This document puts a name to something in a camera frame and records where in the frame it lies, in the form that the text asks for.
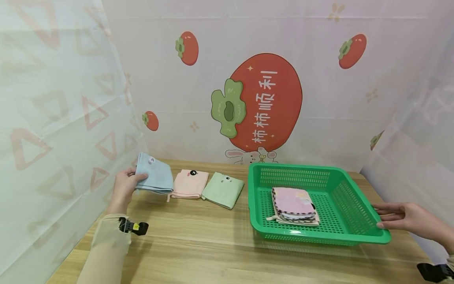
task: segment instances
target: human hand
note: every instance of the human hand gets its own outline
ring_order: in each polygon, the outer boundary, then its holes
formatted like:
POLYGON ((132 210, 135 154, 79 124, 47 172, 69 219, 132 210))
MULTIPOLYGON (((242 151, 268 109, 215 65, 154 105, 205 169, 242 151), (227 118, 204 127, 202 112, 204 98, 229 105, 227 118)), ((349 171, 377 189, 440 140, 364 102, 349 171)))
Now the human hand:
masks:
POLYGON ((454 229, 423 207, 411 203, 373 204, 382 222, 381 229, 405 230, 441 244, 454 254, 454 229))
POLYGON ((135 168, 129 168, 119 172, 115 176, 115 183, 113 185, 112 198, 110 205, 107 208, 106 214, 122 213, 126 214, 128 204, 132 200, 132 195, 136 189, 137 183, 148 177, 148 174, 134 174, 135 168))

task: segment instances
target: table surface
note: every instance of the table surface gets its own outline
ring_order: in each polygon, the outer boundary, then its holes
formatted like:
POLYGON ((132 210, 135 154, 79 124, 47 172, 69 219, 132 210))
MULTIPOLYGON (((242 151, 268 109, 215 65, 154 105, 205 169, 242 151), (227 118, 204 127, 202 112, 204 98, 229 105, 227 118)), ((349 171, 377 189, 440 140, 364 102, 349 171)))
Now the table surface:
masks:
MULTIPOLYGON (((132 235, 122 283, 426 283, 416 264, 428 258, 411 236, 392 231, 387 245, 354 247, 264 241, 254 234, 247 205, 247 166, 162 160, 181 169, 217 171, 245 181, 232 210, 202 199, 133 195, 128 215, 150 226, 132 235)), ((382 202, 369 182, 349 173, 371 203, 382 202)), ((49 284, 75 283, 98 222, 69 254, 49 284)))

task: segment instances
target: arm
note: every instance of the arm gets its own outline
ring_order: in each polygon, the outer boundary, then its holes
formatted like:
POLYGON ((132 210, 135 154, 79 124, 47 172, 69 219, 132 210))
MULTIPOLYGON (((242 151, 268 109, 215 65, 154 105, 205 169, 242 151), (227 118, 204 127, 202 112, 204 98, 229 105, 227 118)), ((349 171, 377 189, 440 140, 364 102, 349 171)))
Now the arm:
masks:
POLYGON ((405 230, 442 245, 449 254, 448 265, 454 271, 454 229, 414 203, 374 204, 382 222, 381 229, 405 230))
POLYGON ((128 204, 137 182, 146 174, 131 175, 135 169, 122 171, 115 177, 113 194, 106 215, 94 233, 91 250, 80 273, 78 284, 119 284, 124 257, 131 243, 130 233, 123 233, 118 226, 120 217, 126 217, 128 204))

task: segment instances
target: folded towel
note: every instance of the folded towel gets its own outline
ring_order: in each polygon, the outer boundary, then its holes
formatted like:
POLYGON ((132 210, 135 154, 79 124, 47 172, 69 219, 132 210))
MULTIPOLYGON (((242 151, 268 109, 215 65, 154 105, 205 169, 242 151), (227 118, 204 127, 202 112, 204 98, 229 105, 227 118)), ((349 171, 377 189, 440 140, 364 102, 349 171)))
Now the folded towel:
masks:
POLYGON ((203 190, 202 199, 232 209, 243 189, 244 182, 221 173, 214 173, 203 190))
POLYGON ((303 189, 275 187, 271 191, 274 215, 267 220, 280 224, 318 226, 320 218, 312 200, 303 189))
POLYGON ((182 169, 175 178, 173 192, 170 196, 173 198, 200 198, 207 185, 208 176, 207 172, 182 169))
POLYGON ((147 173, 148 177, 137 183, 137 189, 150 190, 158 194, 173 191, 173 176, 170 166, 143 152, 137 160, 136 173, 147 173))

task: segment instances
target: basket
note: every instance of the basket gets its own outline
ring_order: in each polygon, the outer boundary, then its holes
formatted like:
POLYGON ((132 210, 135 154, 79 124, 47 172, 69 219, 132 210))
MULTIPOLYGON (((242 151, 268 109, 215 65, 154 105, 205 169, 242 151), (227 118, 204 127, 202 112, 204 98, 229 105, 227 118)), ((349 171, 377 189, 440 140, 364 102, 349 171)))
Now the basket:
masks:
POLYGON ((249 211, 253 228, 265 239, 320 244, 387 244, 391 234, 377 228, 380 217, 356 183, 334 167, 257 163, 249 167, 249 211), (272 187, 306 190, 320 217, 317 227, 279 224, 272 187))

